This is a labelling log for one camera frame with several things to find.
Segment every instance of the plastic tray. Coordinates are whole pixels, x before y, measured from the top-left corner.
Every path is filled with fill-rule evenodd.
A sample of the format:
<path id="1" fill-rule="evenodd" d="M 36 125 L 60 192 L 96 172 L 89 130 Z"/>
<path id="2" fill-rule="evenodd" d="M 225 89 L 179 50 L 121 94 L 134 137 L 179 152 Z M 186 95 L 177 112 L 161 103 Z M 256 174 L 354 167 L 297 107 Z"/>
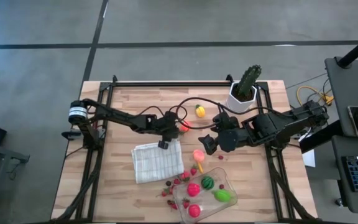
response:
<path id="1" fill-rule="evenodd" d="M 214 180 L 214 187 L 211 190 L 203 189 L 201 186 L 201 180 L 204 176 L 210 176 Z M 190 183 L 198 184 L 201 187 L 200 193 L 195 197 L 190 197 L 187 194 L 187 186 Z M 223 184 L 224 189 L 231 193 L 231 200 L 228 202 L 220 202 L 215 199 L 212 191 L 219 190 L 219 185 Z M 207 173 L 199 175 L 194 179 L 191 179 L 189 182 L 177 185 L 173 191 L 173 198 L 177 204 L 178 210 L 181 215 L 181 219 L 189 224 L 196 223 L 212 214 L 215 214 L 218 211 L 224 210 L 227 207 L 235 205 L 237 203 L 237 194 L 233 189 L 229 180 L 227 179 L 227 174 L 222 168 L 215 168 Z M 188 214 L 188 209 L 184 208 L 182 200 L 187 198 L 190 200 L 190 205 L 197 204 L 200 206 L 201 214 L 193 218 Z"/>

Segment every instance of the yellow toy fruit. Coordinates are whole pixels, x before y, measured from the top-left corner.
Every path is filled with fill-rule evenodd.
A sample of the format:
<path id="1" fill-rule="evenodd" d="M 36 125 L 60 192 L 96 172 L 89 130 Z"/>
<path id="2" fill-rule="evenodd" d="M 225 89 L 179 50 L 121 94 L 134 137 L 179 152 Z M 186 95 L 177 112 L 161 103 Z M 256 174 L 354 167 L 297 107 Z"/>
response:
<path id="1" fill-rule="evenodd" d="M 197 117 L 202 118 L 205 116 L 205 109 L 200 105 L 196 105 L 196 114 Z"/>

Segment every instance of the wooden tabletop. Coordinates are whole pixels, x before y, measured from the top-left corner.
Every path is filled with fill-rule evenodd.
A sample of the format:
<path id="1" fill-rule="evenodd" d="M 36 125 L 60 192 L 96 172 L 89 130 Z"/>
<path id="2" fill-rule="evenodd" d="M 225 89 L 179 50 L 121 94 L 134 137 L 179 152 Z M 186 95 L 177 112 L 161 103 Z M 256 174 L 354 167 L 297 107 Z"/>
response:
<path id="1" fill-rule="evenodd" d="M 96 100 L 99 84 L 100 82 L 84 82 L 80 98 Z M 268 81 L 268 87 L 273 108 L 281 112 L 288 111 L 290 106 L 284 82 L 282 80 Z M 140 113 L 151 105 L 166 111 L 171 106 L 192 96 L 200 96 L 226 104 L 228 91 L 228 87 L 115 87 L 111 107 L 131 114 Z M 205 107 L 206 116 L 204 118 L 198 118 L 195 115 L 195 105 L 197 104 Z M 215 105 L 204 101 L 191 100 L 185 103 L 185 107 L 189 112 L 186 120 L 190 121 L 192 126 L 211 124 L 212 117 L 218 114 Z M 155 109 L 147 112 L 147 114 L 152 113 L 160 114 Z M 257 110 L 254 110 L 238 116 L 239 121 L 257 113 Z M 209 129 L 203 129 L 190 130 L 180 138 L 185 170 L 189 170 L 195 163 L 191 155 L 193 150 L 203 149 L 198 137 L 207 134 L 217 136 Z M 116 123 L 109 123 L 106 137 L 94 222 L 180 222 L 179 212 L 171 210 L 166 203 L 168 199 L 172 199 L 172 196 L 156 197 L 165 187 L 165 180 L 146 184 L 136 184 L 134 180 L 131 150 L 139 144 L 158 142 L 161 137 L 137 134 L 128 127 Z M 68 145 L 67 153 L 81 146 L 81 139 L 72 141 Z M 218 159 L 219 155 L 224 156 L 222 161 Z M 80 150 L 66 159 L 52 218 L 62 214 L 78 193 L 85 157 L 86 149 Z M 317 217 L 300 149 L 287 147 L 283 151 L 283 157 L 292 192 L 302 206 Z M 215 167 L 222 167 L 227 172 L 239 200 L 236 205 L 211 215 L 202 222 L 277 221 L 264 146 L 241 147 L 230 153 L 218 149 L 212 156 L 206 156 L 203 162 L 205 172 Z M 280 195 L 285 217 L 288 217 L 282 192 Z"/>

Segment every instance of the checkered cloth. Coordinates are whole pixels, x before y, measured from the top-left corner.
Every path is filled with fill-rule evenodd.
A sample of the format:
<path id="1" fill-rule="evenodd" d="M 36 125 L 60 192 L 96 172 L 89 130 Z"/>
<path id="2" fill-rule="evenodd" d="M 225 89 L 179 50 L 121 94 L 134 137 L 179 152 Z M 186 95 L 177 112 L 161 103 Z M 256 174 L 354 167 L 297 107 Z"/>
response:
<path id="1" fill-rule="evenodd" d="M 152 143 L 136 146 L 131 152 L 137 184 L 167 179 L 185 170 L 177 139 L 169 143 L 168 149 L 161 149 L 158 143 Z"/>

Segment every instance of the gray floor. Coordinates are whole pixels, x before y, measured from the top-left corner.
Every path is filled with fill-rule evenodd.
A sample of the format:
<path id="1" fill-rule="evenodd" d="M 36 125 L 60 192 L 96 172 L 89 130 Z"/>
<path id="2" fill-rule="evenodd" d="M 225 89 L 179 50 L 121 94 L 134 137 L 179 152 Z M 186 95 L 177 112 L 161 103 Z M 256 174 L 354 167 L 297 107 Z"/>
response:
<path id="1" fill-rule="evenodd" d="M 0 0 L 0 44 L 91 43 L 102 0 Z M 354 0 L 110 0 L 100 43 L 358 40 Z M 220 80 L 261 64 L 260 79 L 286 86 L 325 73 L 324 59 L 353 45 L 98 49 L 90 80 Z M 70 101 L 77 99 L 89 49 L 0 50 L 0 127 L 5 144 L 31 154 L 0 194 L 0 223 L 48 220 L 67 142 Z M 321 89 L 327 76 L 303 83 Z M 288 98 L 298 106 L 295 85 Z M 301 91 L 301 99 L 311 94 Z M 330 122 L 337 119 L 329 107 Z M 358 223 L 333 205 L 335 180 L 310 175 L 323 220 Z"/>

